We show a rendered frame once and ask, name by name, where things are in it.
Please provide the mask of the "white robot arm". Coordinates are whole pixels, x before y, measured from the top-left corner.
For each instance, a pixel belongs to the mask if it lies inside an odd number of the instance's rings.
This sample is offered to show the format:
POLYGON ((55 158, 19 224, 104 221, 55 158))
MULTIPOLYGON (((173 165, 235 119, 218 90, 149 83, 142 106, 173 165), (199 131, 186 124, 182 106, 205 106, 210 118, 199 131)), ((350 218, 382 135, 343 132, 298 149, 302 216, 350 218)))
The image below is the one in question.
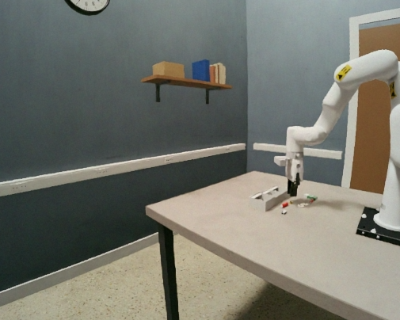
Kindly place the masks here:
POLYGON ((285 159, 303 158, 304 145, 322 143, 360 84, 374 79, 385 82, 390 91, 390 159, 380 211, 374 221, 388 230, 400 231, 400 62, 392 51, 374 51, 340 65, 316 124, 310 128, 289 127, 286 156, 274 157, 274 162, 286 166, 285 159))

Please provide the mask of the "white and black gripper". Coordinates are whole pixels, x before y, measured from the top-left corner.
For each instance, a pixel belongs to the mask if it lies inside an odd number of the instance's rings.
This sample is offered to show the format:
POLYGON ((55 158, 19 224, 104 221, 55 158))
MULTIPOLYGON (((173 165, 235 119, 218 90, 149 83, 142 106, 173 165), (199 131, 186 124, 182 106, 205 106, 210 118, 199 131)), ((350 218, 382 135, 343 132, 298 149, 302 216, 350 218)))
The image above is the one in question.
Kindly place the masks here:
POLYGON ((288 178, 287 194, 297 196, 299 182, 303 181, 303 158, 287 159, 286 177, 288 178))

